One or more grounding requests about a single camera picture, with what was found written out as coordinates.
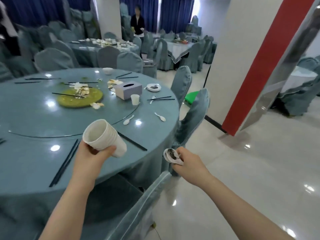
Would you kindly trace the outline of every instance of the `person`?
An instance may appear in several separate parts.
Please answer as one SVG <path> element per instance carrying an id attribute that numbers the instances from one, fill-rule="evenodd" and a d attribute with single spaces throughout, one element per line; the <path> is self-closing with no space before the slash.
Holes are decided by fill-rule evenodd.
<path id="1" fill-rule="evenodd" d="M 80 142 L 71 180 L 39 240 L 80 239 L 87 198 L 104 161 L 115 149 L 115 146 L 110 146 L 96 154 L 90 146 Z M 178 148 L 177 152 L 184 165 L 173 164 L 172 168 L 212 199 L 240 240 L 293 240 L 289 234 L 210 174 L 198 155 L 183 147 Z"/>
<path id="2" fill-rule="evenodd" d="M 18 34 L 7 14 L 6 6 L 0 1 L 0 35 L 4 37 L 3 43 L 13 56 L 20 56 Z"/>
<path id="3" fill-rule="evenodd" d="M 141 39 L 141 44 L 143 43 L 143 38 L 144 38 L 144 19 L 143 16 L 141 15 L 141 7 L 139 5 L 136 5 L 134 8 L 135 15 L 131 17 L 131 29 L 134 32 L 134 36 L 138 37 Z"/>

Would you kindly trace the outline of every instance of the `black jacket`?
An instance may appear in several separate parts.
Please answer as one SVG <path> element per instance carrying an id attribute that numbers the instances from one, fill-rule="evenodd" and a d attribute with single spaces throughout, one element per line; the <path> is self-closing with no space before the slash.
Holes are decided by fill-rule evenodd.
<path id="1" fill-rule="evenodd" d="M 134 30 L 136 31 L 135 32 L 136 35 L 142 34 L 143 31 L 141 30 L 141 28 L 144 28 L 144 19 L 143 19 L 143 17 L 140 15 L 139 20 L 138 20 L 138 24 L 137 24 L 136 15 L 133 15 L 131 17 L 131 27 L 134 27 Z"/>

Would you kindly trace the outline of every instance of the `yellow plate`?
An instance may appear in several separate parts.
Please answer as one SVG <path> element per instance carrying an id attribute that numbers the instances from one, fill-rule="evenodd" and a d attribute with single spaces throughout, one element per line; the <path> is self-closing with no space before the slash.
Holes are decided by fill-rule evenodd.
<path id="1" fill-rule="evenodd" d="M 63 91 L 64 94 L 76 95 L 73 88 Z M 97 88 L 89 88 L 89 96 L 84 98 L 75 98 L 72 96 L 59 95 L 57 101 L 61 106 L 68 108 L 82 108 L 90 106 L 91 103 L 97 103 L 103 98 L 103 93 Z"/>

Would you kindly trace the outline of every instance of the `forearm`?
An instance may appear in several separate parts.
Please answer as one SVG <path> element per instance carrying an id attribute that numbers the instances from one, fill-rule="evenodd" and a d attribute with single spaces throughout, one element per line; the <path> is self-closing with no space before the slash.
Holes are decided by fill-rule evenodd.
<path id="1" fill-rule="evenodd" d="M 208 175 L 200 187 L 212 199 L 240 240 L 292 240 L 290 235 L 214 176 Z"/>
<path id="2" fill-rule="evenodd" d="M 74 184 L 69 184 L 54 208 L 39 240 L 79 240 L 89 196 Z"/>

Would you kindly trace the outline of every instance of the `hand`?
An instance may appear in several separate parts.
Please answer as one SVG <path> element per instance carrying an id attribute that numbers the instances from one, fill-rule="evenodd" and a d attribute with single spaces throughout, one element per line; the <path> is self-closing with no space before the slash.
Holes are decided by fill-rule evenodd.
<path id="1" fill-rule="evenodd" d="M 171 164 L 172 168 L 190 184 L 200 188 L 206 184 L 211 174 L 201 161 L 201 158 L 183 147 L 179 147 L 177 153 L 183 161 L 183 166 Z"/>
<path id="2" fill-rule="evenodd" d="M 69 184 L 90 193 L 103 163 L 115 152 L 116 148 L 115 145 L 112 145 L 98 152 L 81 141 L 75 155 L 72 178 Z"/>

